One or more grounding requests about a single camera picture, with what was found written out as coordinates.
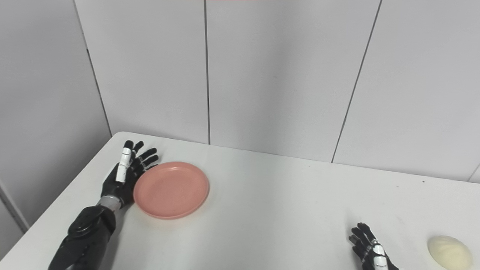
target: white wall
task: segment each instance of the white wall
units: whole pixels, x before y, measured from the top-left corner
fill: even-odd
[[[112,133],[208,143],[203,1],[76,6]]]
[[[72,1],[3,0],[0,48],[0,179],[32,224],[110,134]]]
[[[201,1],[76,3],[113,132],[331,161],[379,1],[207,1],[208,96]],[[468,180],[478,5],[383,2],[334,162]]]
[[[211,143],[331,161],[378,4],[207,1]]]
[[[334,159],[468,180],[480,163],[480,2],[384,0]]]
[[[20,228],[0,201],[0,260],[20,237],[22,237]]]

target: black forearm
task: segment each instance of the black forearm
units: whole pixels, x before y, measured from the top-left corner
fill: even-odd
[[[84,208],[70,225],[48,270],[97,270],[115,226],[111,209],[102,205]]]

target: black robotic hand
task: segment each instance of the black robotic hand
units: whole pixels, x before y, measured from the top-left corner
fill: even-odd
[[[126,141],[122,158],[103,182],[97,205],[84,208],[68,228],[48,270],[97,270],[116,228],[114,212],[133,202],[140,176],[158,160],[156,148],[139,155],[144,143]]]
[[[398,270],[368,225],[358,223],[352,233],[348,239],[354,244],[352,249],[360,257],[363,270]]]
[[[121,208],[133,202],[133,188],[140,176],[142,176],[142,174],[148,169],[156,166],[153,165],[148,167],[150,164],[158,160],[158,155],[154,155],[156,153],[156,148],[148,149],[145,153],[138,157],[136,156],[143,146],[143,141],[138,142],[135,146],[133,146],[132,141],[126,141],[123,148],[130,149],[131,156],[130,160],[125,164],[125,182],[119,182],[117,179],[119,166],[123,166],[120,162],[113,167],[112,171],[103,182],[101,196],[114,196],[118,198],[121,202]]]

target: pink plate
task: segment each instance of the pink plate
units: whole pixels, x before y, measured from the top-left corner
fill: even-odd
[[[197,210],[208,191],[208,179],[202,170],[185,162],[167,162],[140,177],[133,198],[146,214],[172,220]]]

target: white table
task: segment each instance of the white table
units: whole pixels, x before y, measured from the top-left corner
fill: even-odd
[[[347,235],[359,221],[372,227],[401,268],[443,269],[426,242],[446,234],[469,246],[478,269],[479,184],[121,132],[13,247],[0,270],[47,269],[70,223],[98,201],[127,139],[157,147],[161,162],[198,166],[209,178],[210,194],[178,220],[154,219],[136,205],[127,209],[103,269],[356,270]]]

